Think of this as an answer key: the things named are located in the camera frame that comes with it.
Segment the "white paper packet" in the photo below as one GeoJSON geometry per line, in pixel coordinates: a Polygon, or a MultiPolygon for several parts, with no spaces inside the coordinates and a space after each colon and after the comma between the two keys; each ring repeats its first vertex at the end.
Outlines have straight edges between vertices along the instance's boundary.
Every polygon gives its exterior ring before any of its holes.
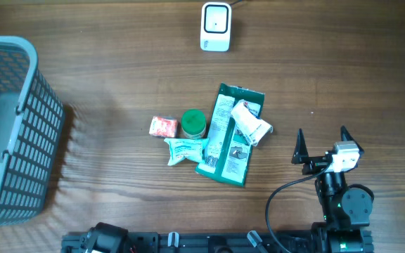
{"type": "Polygon", "coordinates": [[[239,100],[231,110],[231,117],[236,122],[249,145],[257,146],[260,140],[272,133],[274,128],[263,119],[254,115],[246,100],[239,100]]]}

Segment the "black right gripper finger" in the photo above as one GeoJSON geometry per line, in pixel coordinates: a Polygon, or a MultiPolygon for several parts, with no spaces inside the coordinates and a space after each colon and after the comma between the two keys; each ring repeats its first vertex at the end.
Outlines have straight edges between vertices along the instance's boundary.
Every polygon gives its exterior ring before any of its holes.
{"type": "Polygon", "coordinates": [[[354,138],[348,132],[346,126],[340,128],[340,138],[342,141],[353,141],[359,149],[359,153],[364,153],[364,149],[354,140],[354,138]]]}
{"type": "Polygon", "coordinates": [[[292,163],[307,163],[309,159],[309,153],[304,139],[302,129],[299,129],[297,133],[297,140],[292,157],[292,163]]]}

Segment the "teal tissue packet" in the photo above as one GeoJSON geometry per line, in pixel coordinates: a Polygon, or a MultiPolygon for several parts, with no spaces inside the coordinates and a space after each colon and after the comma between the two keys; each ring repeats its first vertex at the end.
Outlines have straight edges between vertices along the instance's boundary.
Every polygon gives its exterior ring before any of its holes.
{"type": "Polygon", "coordinates": [[[174,166],[183,160],[197,163],[205,161],[205,149],[209,143],[208,138],[165,138],[164,142],[169,145],[168,166],[174,166]]]}

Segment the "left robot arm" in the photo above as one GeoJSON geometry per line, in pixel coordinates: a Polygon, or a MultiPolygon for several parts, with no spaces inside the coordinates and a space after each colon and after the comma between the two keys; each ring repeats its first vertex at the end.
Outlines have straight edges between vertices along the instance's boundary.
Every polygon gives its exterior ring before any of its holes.
{"type": "Polygon", "coordinates": [[[78,250],[84,253],[137,253],[127,229],[103,222],[84,235],[78,250]]]}

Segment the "green lid jar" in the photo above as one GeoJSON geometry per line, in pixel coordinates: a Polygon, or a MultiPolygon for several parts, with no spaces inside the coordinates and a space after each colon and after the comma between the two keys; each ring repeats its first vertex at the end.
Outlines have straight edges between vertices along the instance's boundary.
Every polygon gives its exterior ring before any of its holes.
{"type": "Polygon", "coordinates": [[[198,109],[185,111],[181,118],[181,127],[186,138],[202,138],[205,135],[206,126],[207,122],[205,115],[198,109]]]}

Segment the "red white small packet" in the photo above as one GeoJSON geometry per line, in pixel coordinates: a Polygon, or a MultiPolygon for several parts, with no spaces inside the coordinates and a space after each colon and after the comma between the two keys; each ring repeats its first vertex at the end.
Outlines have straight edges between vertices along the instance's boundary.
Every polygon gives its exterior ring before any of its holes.
{"type": "Polygon", "coordinates": [[[175,138],[177,134],[178,121],[174,118],[154,116],[152,118],[149,134],[164,138],[175,138]]]}

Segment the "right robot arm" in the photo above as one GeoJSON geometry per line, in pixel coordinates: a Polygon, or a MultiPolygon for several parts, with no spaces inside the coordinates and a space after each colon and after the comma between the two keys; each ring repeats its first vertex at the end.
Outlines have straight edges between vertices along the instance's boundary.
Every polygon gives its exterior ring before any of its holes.
{"type": "Polygon", "coordinates": [[[358,167],[364,149],[353,139],[345,126],[341,140],[323,156],[309,156],[304,134],[298,131],[293,164],[302,164],[302,174],[315,177],[315,189],[324,221],[311,226],[312,252],[374,251],[370,226],[374,194],[361,184],[349,185],[345,174],[358,167]]]}

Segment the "green 3M wipes packet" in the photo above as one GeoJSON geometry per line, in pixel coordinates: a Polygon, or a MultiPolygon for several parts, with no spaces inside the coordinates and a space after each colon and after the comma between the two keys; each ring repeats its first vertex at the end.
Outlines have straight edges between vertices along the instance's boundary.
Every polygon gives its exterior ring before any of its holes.
{"type": "Polygon", "coordinates": [[[207,134],[205,160],[197,165],[196,173],[221,183],[245,185],[252,146],[237,127],[231,111],[238,101],[244,100],[252,113],[259,116],[264,98],[257,91],[220,84],[207,134]]]}

